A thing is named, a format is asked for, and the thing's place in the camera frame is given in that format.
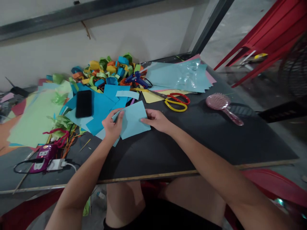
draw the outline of red scissors handle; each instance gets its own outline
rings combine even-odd
[[[182,97],[184,97],[186,100],[187,100],[187,102],[183,102],[183,101],[181,101],[181,100],[179,100],[177,97],[174,97],[174,96],[172,96],[172,95],[179,95],[179,96],[182,96]],[[184,94],[181,94],[181,93],[171,93],[171,94],[169,94],[169,95],[167,95],[168,97],[171,97],[171,98],[173,98],[175,101],[177,101],[177,102],[180,102],[180,103],[182,103],[182,104],[185,104],[185,105],[188,105],[188,104],[190,104],[190,99],[186,96],[186,95],[184,95]]]

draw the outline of pink device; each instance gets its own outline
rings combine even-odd
[[[221,110],[229,116],[229,118],[238,126],[244,125],[243,121],[230,112],[227,106],[230,104],[231,100],[224,94],[215,93],[207,97],[206,104],[208,107],[214,110]]]
[[[50,161],[52,161],[56,155],[57,151],[58,147],[55,144],[47,144],[40,147],[36,158],[43,158],[43,162],[34,163],[30,168],[29,173],[39,173],[46,170]]]

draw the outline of blue glue gun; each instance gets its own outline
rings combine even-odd
[[[135,73],[131,74],[127,79],[125,80],[125,83],[129,84],[130,82],[137,82],[141,86],[144,87],[144,89],[148,89],[148,84],[141,79],[141,74],[139,71],[136,71]]]

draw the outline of fan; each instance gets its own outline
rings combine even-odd
[[[294,44],[280,64],[278,81],[292,101],[259,113],[266,122],[307,115],[307,32]]]

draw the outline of concrete floor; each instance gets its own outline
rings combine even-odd
[[[235,0],[227,15],[220,23],[216,32],[213,34],[209,43],[205,47],[201,56],[203,60],[214,68],[220,60],[254,27],[263,17],[275,1],[273,0]],[[274,65],[265,72],[265,77],[257,77],[248,80],[235,88],[245,102],[255,111],[277,106],[289,100],[288,96],[277,89],[276,71],[278,64]],[[242,78],[247,69],[237,67],[220,67],[217,72],[221,77],[232,85]],[[287,120],[269,124],[269,126],[292,148],[300,157],[300,161],[293,165],[269,167],[281,175],[292,180],[305,190],[307,183],[301,180],[302,175],[307,175],[307,135],[306,117]],[[106,201],[97,198],[96,192],[105,192],[105,185],[99,185],[92,195],[92,214],[83,218],[83,229],[103,229],[103,219],[106,215]],[[9,206],[16,206],[22,201],[36,194],[25,193],[16,194],[14,197],[0,196],[0,215],[7,212]],[[29,227],[28,230],[44,229],[47,224],[54,206],[39,216]]]

